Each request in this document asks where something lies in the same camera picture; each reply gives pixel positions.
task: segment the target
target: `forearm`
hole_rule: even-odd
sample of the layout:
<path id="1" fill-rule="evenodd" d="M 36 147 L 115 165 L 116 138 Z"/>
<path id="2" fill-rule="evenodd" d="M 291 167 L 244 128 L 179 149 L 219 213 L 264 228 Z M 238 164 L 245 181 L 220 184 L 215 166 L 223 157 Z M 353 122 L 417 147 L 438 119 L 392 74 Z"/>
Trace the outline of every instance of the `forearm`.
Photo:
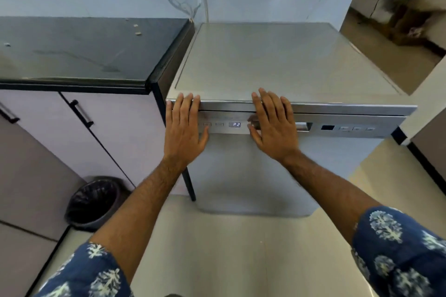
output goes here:
<path id="1" fill-rule="evenodd" d="M 161 207 L 181 171 L 182 165 L 178 162 L 162 160 L 90 239 L 112 253 L 129 283 L 147 247 Z"/>
<path id="2" fill-rule="evenodd" d="M 367 209 L 381 205 L 300 151 L 288 158 L 284 167 L 317 201 L 350 245 L 361 215 Z"/>

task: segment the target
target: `hand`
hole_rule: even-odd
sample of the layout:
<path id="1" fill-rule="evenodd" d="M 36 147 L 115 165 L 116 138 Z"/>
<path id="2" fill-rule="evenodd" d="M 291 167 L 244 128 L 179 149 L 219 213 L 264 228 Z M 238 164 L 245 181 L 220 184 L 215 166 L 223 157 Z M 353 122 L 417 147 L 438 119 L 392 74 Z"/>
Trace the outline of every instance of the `hand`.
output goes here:
<path id="1" fill-rule="evenodd" d="M 180 93 L 172 110 L 172 102 L 166 104 L 166 134 L 164 138 L 164 160 L 185 170 L 200 155 L 209 140 L 209 129 L 204 128 L 198 138 L 198 107 L 200 96 L 192 101 L 190 93 L 184 97 Z"/>
<path id="2" fill-rule="evenodd" d="M 279 98 L 273 92 L 267 93 L 263 88 L 260 88 L 259 92 L 261 100 L 255 92 L 252 97 L 262 136 L 251 124 L 248 125 L 249 131 L 262 152 L 285 165 L 299 153 L 293 108 L 286 97 Z"/>

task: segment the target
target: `dishwasher control panel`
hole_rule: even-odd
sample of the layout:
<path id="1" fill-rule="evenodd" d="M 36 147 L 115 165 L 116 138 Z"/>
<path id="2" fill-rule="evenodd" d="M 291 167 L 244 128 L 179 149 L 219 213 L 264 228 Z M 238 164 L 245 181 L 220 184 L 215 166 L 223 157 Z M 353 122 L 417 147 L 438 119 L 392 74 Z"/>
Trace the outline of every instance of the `dishwasher control panel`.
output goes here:
<path id="1" fill-rule="evenodd" d="M 369 116 L 344 114 L 294 114 L 296 131 L 302 134 L 326 137 L 388 137 L 403 121 L 404 116 Z M 198 129 L 206 126 L 209 133 L 249 134 L 248 124 L 260 130 L 255 113 L 198 112 Z"/>

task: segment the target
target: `dishwasher door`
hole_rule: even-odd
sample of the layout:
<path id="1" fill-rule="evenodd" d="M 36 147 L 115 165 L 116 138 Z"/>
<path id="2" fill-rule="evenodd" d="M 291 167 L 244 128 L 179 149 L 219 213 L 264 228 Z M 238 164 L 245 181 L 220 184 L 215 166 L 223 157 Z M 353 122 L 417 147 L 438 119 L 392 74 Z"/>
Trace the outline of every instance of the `dishwasher door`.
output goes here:
<path id="1" fill-rule="evenodd" d="M 302 152 L 344 178 L 381 141 L 299 133 Z M 318 208 L 288 171 L 262 153 L 247 134 L 210 134 L 206 149 L 188 169 L 196 204 L 205 212 L 300 217 Z"/>

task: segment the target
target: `floor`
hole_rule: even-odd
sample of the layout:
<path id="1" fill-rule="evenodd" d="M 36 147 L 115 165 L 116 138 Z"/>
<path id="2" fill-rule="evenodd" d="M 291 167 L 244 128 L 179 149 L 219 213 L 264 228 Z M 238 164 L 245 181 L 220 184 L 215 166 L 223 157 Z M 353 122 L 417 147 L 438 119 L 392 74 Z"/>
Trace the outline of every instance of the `floor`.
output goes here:
<path id="1" fill-rule="evenodd" d="M 358 24 L 359 21 L 354 13 L 347 13 L 341 33 L 409 95 L 441 60 L 422 46 L 397 46 L 368 24 Z"/>
<path id="2" fill-rule="evenodd" d="M 384 140 L 350 180 L 446 237 L 446 196 L 406 147 Z M 70 231 L 46 280 L 90 234 Z M 318 209 L 306 218 L 209 215 L 170 196 L 131 284 L 135 296 L 375 296 Z"/>

